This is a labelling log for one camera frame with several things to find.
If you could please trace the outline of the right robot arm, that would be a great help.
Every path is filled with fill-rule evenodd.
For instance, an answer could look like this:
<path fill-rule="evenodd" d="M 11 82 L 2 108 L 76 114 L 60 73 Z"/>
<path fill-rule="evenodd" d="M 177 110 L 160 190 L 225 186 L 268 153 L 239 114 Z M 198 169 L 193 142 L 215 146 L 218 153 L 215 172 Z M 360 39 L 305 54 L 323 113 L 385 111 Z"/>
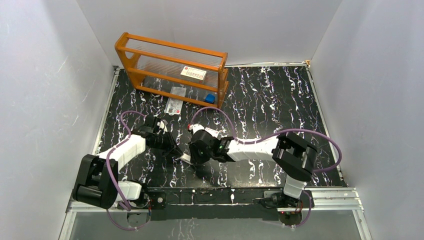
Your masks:
<path fill-rule="evenodd" d="M 209 160 L 220 163 L 273 161 L 286 173 L 282 192 L 264 196 L 258 202 L 266 208 L 295 208 L 301 201 L 318 156 L 318 149 L 304 138 L 294 132 L 280 133 L 266 140 L 218 138 L 200 124 L 191 124 L 188 130 L 192 134 L 188 144 L 191 164 L 202 165 Z"/>

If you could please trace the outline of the red white staple box sleeve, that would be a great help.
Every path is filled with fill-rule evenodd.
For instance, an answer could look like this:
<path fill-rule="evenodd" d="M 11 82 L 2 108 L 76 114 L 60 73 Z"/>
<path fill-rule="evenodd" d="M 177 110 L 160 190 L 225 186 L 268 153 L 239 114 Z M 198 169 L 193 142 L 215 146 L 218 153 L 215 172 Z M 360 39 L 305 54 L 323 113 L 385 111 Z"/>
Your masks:
<path fill-rule="evenodd" d="M 205 128 L 205 130 L 206 130 L 209 134 L 211 134 L 213 137 L 215 137 L 215 138 L 218 138 L 218 137 L 219 137 L 220 132 L 219 132 L 218 130 L 211 129 L 211 128 L 209 128 L 209 127 L 206 127 L 206 128 Z"/>

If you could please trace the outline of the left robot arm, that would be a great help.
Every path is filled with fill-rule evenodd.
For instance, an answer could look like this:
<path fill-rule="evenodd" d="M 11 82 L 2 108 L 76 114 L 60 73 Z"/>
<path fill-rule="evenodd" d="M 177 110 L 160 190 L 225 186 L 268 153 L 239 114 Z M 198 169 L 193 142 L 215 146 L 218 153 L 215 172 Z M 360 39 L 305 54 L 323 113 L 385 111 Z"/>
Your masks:
<path fill-rule="evenodd" d="M 151 197 L 142 183 L 119 180 L 119 171 L 146 149 L 158 150 L 167 160 L 184 156 L 166 122 L 147 116 L 142 125 L 132 129 L 118 144 L 97 155 L 82 157 L 72 198 L 106 210 L 115 205 L 125 210 L 147 207 Z"/>

